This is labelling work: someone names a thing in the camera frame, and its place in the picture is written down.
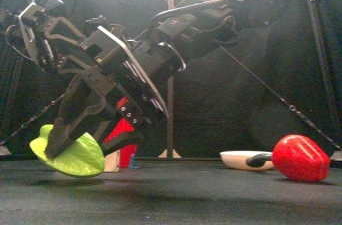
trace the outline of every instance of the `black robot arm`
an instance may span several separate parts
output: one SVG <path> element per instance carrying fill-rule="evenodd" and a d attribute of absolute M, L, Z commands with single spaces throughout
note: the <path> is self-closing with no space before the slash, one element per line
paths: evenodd
<path fill-rule="evenodd" d="M 185 70 L 190 59 L 237 43 L 240 29 L 274 20 L 285 3 L 202 0 L 159 13 L 146 39 L 131 43 L 123 27 L 106 18 L 87 22 L 93 30 L 86 36 L 69 19 L 57 16 L 61 0 L 49 0 L 47 7 L 33 2 L 19 15 L 30 57 L 43 70 L 54 67 L 74 75 L 49 137 L 49 158 L 58 157 L 85 132 L 93 132 L 107 153 L 131 142 L 122 137 L 118 144 L 103 143 L 119 119 L 139 131 L 169 117 L 159 89 L 170 76 Z"/>

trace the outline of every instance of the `green object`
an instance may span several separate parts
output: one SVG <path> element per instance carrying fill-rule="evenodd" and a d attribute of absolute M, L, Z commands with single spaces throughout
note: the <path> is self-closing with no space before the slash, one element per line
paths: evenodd
<path fill-rule="evenodd" d="M 85 133 L 66 151 L 54 159 L 49 159 L 46 148 L 49 134 L 54 125 L 41 128 L 41 136 L 31 141 L 30 147 L 45 164 L 66 175 L 93 177 L 105 171 L 105 155 L 97 140 Z"/>

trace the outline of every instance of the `black curtain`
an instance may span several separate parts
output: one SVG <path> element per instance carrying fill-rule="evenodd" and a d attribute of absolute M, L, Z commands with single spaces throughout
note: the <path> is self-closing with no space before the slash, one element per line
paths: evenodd
<path fill-rule="evenodd" d="M 167 9 L 167 0 L 63 0 L 75 13 L 73 22 L 105 15 L 122 24 L 131 37 L 147 28 L 151 18 Z M 198 0 L 175 0 L 187 5 Z M 0 8 L 23 9 L 27 0 L 0 0 Z M 341 0 L 321 0 L 325 41 L 330 61 L 334 93 L 341 99 Z M 269 27 L 246 29 L 242 41 L 232 48 L 234 55 L 280 95 L 308 114 L 332 137 L 337 129 L 329 119 L 326 90 L 309 17 L 308 0 L 290 0 L 288 9 Z M 65 91 L 67 80 L 47 74 L 25 61 L 7 46 L 2 34 L 2 138 Z M 39 127 L 54 121 L 58 105 L 8 142 L 14 152 L 30 153 L 29 142 Z M 332 152 L 332 144 L 301 121 L 289 107 L 218 49 L 190 61 L 187 70 L 175 75 L 175 148 L 183 157 L 218 157 L 232 149 L 272 150 L 286 134 L 310 136 Z M 139 146 L 141 156 L 158 156 L 166 149 L 166 125 L 154 128 Z"/>

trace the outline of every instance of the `black mat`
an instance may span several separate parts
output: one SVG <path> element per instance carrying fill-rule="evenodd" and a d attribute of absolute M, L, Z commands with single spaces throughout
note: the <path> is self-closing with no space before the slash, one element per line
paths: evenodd
<path fill-rule="evenodd" d="M 0 162 L 0 223 L 341 224 L 342 169 L 321 183 L 220 162 L 139 162 L 93 179 L 39 161 Z"/>

